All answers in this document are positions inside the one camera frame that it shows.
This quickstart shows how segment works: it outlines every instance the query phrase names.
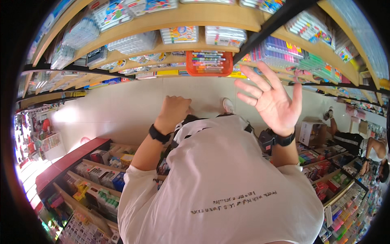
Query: black watch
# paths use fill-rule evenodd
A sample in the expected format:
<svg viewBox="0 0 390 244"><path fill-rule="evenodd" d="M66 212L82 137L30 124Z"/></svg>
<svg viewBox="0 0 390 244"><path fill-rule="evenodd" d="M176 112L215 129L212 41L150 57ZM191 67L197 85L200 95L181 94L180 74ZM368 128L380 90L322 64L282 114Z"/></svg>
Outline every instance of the black watch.
<svg viewBox="0 0 390 244"><path fill-rule="evenodd" d="M170 133L168 135L163 135L161 132L159 132L155 127L154 124L152 124L149 128L149 134L152 137L152 139L156 139L159 142L161 142L163 145L169 142L170 139Z"/></svg>
<svg viewBox="0 0 390 244"><path fill-rule="evenodd" d="M287 137L281 137L281 136L277 135L275 132L273 132L273 130L271 130L271 129L269 129L268 133L271 136L273 136L273 145L279 144L281 146L288 146L295 139L295 130L294 130L294 133L292 133L291 135L289 135Z"/></svg>

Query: orange basket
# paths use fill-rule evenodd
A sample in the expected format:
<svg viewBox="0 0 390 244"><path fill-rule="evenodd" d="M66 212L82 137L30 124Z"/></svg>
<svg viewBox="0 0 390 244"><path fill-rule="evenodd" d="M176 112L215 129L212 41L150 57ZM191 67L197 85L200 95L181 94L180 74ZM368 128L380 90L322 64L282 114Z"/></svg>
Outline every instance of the orange basket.
<svg viewBox="0 0 390 244"><path fill-rule="evenodd" d="M198 73L195 66L192 63L192 58L194 57L192 54L193 51L186 51L186 70L187 73L191 76L228 76L233 71L233 53L224 52L222 58L225 58L226 61L223 63L222 73Z"/></svg>

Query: white sneaker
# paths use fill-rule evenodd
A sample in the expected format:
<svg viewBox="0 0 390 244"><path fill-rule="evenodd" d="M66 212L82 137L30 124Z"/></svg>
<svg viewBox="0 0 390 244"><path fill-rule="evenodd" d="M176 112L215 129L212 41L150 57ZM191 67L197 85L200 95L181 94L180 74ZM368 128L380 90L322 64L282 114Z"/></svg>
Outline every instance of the white sneaker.
<svg viewBox="0 0 390 244"><path fill-rule="evenodd" d="M232 100L228 99L228 98L224 98L223 101L222 101L222 104L223 104L223 108L225 109L225 112L226 113L230 113L230 114L234 114L234 104L232 102Z"/></svg>
<svg viewBox="0 0 390 244"><path fill-rule="evenodd" d="M324 114L324 120L333 118L333 107L329 107L329 110Z"/></svg>

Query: printed text on t-shirt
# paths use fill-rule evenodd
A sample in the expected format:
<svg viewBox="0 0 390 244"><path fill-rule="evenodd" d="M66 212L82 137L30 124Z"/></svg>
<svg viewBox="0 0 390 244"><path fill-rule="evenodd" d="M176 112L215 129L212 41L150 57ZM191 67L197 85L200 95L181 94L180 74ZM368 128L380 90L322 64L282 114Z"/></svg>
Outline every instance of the printed text on t-shirt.
<svg viewBox="0 0 390 244"><path fill-rule="evenodd" d="M208 212L208 211L211 212L211 211L217 211L217 210L219 211L221 209L231 209L231 208L235 208L238 206L242 206L242 205L251 203L252 201L253 202L258 201L258 200L262 199L263 196L265 196L267 198L273 194L277 194L277 192L276 191L266 192L263 195L256 196L255 192L252 191L252 192L246 193L245 195L239 195L237 197L230 197L230 198L225 198L225 199L213 201L213 204L221 205L221 203L222 204L227 203L227 205L217 206L217 207L212 207L212 208L205 208L205 209L198 209L195 211L191 211L191 214L200 214L200 213L204 213L204 212Z"/></svg>

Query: hand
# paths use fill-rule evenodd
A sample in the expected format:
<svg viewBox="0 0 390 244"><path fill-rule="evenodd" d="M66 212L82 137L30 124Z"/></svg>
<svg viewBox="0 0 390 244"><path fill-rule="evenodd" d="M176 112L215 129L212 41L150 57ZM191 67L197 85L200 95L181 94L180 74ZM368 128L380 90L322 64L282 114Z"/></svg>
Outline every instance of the hand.
<svg viewBox="0 0 390 244"><path fill-rule="evenodd" d="M302 85L295 84L292 101L289 98L279 78L264 62L258 62L257 67L263 72L271 85L253 69L242 66L241 72L245 74L257 86L249 85L241 80L235 80L234 84L255 98L237 93L239 99L254 106L263 118L264 122L277 134L287 137L294 133L295 124L302 111Z"/></svg>
<svg viewBox="0 0 390 244"><path fill-rule="evenodd" d="M175 126L190 113L191 99L179 96L166 96L163 101L160 114L154 122L154 127L163 135L167 135L175 129Z"/></svg>

